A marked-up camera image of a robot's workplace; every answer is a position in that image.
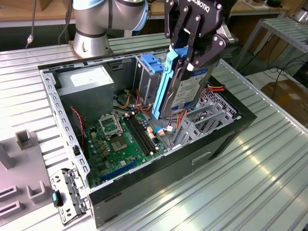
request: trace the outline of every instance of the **aluminum extrusion table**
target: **aluminum extrusion table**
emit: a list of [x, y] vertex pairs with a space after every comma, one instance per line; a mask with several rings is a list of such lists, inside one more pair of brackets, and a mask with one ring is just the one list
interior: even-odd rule
[[[163, 34], [112, 39], [115, 52], [167, 45]], [[51, 175], [71, 167], [37, 65], [75, 59], [68, 45], [0, 53], [0, 141], [38, 136]], [[213, 76], [257, 115], [225, 152], [99, 230], [302, 230], [308, 223], [308, 131], [223, 60]], [[0, 230], [96, 230], [88, 212], [63, 227], [53, 204]]]
[[251, 33], [247, 43], [244, 45], [235, 65], [236, 69], [241, 64], [244, 56], [248, 52], [248, 49], [257, 37], [261, 28], [267, 29], [270, 33], [268, 33], [263, 38], [263, 40], [260, 42], [259, 46], [255, 50], [254, 54], [258, 53], [264, 47], [272, 34], [277, 35], [281, 39], [288, 42], [290, 45], [294, 46], [294, 48], [290, 51], [289, 55], [296, 49], [299, 49], [304, 53], [308, 52], [308, 25], [300, 24], [292, 18], [261, 19]]

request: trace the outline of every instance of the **drive sticker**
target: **drive sticker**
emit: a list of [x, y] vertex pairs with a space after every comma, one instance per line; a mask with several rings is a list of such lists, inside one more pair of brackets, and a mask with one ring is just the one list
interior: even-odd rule
[[173, 110], [183, 108], [194, 100], [200, 87], [199, 82], [207, 73], [208, 69], [196, 71], [190, 79], [181, 81], [171, 108]]

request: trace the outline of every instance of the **connector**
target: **connector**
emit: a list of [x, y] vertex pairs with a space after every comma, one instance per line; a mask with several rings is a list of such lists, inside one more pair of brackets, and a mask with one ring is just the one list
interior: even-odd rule
[[27, 44], [31, 44], [33, 42], [34, 36], [32, 34], [29, 35], [27, 39]]

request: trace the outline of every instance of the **red wire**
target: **red wire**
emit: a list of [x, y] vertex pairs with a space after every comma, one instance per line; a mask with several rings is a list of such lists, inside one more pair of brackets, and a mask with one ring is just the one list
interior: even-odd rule
[[84, 146], [84, 136], [83, 136], [83, 126], [82, 126], [82, 121], [81, 121], [81, 116], [78, 114], [78, 112], [74, 108], [70, 108], [73, 112], [76, 113], [79, 119], [80, 127], [81, 127], [81, 137], [82, 137], [82, 147]]

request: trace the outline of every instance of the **metal bracket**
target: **metal bracket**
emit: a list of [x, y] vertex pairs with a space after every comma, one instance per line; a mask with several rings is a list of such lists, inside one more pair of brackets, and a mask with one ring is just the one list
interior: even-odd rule
[[66, 226], [86, 213], [88, 194], [77, 169], [62, 169], [50, 179], [52, 188], [60, 192], [63, 200], [58, 211], [62, 224]]

